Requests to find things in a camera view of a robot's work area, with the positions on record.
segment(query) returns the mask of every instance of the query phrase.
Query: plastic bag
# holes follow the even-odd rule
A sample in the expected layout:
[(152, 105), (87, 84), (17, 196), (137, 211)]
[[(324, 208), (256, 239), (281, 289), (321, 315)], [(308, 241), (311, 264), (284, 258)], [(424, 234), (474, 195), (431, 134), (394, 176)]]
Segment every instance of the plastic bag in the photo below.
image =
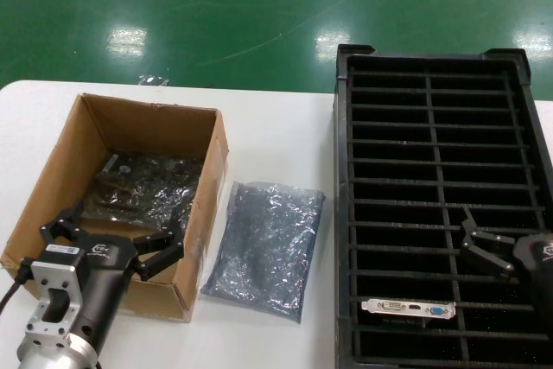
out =
[(300, 322), (324, 193), (234, 183), (226, 229), (203, 294)]
[(203, 161), (113, 153), (85, 197), (84, 218), (160, 229), (174, 214), (186, 229)]
[(138, 77), (140, 86), (167, 86), (169, 78), (156, 77), (155, 75), (141, 75)]

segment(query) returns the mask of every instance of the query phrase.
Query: black plastic tray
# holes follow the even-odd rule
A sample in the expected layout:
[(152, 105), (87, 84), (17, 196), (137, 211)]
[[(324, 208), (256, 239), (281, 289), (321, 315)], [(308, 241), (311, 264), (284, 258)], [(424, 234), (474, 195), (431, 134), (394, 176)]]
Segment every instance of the black plastic tray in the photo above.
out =
[[(334, 102), (336, 366), (553, 367), (518, 282), (459, 259), (468, 206), (515, 238), (553, 229), (550, 157), (524, 50), (376, 54), (340, 45)], [(391, 326), (369, 297), (456, 302), (426, 328)]]

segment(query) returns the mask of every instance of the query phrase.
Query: epoxy floor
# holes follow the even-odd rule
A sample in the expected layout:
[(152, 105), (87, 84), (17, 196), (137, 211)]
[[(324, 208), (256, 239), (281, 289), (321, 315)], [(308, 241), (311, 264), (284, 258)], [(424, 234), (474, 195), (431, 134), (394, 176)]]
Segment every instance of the epoxy floor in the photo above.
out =
[(339, 43), (418, 53), (525, 48), (553, 99), (551, 0), (0, 0), (14, 80), (334, 90)]

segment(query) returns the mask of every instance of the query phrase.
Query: white table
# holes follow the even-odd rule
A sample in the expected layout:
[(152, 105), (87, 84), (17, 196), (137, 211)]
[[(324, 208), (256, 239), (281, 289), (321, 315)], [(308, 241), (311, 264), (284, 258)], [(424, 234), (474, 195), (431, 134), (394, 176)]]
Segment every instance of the white table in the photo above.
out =
[[(327, 196), (300, 326), (200, 296), (191, 323), (118, 315), (100, 361), (105, 369), (334, 367), (333, 132), (330, 94), (250, 92), (20, 81), (0, 92), (0, 247), (4, 247), (81, 92), (223, 112), (229, 169), (207, 254), (213, 266), (232, 182), (274, 181)], [(553, 146), (553, 103), (537, 102)], [(0, 272), (0, 295), (11, 285)], [(20, 289), (0, 317), (0, 366), (16, 349), (36, 300)]]

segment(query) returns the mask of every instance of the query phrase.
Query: open cardboard box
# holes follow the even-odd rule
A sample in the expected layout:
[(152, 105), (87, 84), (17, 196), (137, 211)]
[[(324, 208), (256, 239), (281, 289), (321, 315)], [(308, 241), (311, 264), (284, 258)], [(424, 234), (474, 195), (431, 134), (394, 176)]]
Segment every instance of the open cardboard box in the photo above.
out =
[[(226, 173), (225, 127), (220, 111), (214, 109), (78, 96), (0, 262), (14, 276), (23, 257), (38, 256), (44, 248), (40, 226), (85, 195), (110, 150), (204, 158), (184, 238), (184, 258), (148, 282), (134, 276), (120, 308), (190, 321)], [(90, 233), (129, 238), (151, 233), (109, 221), (80, 225)], [(34, 282), (26, 287), (38, 296)]]

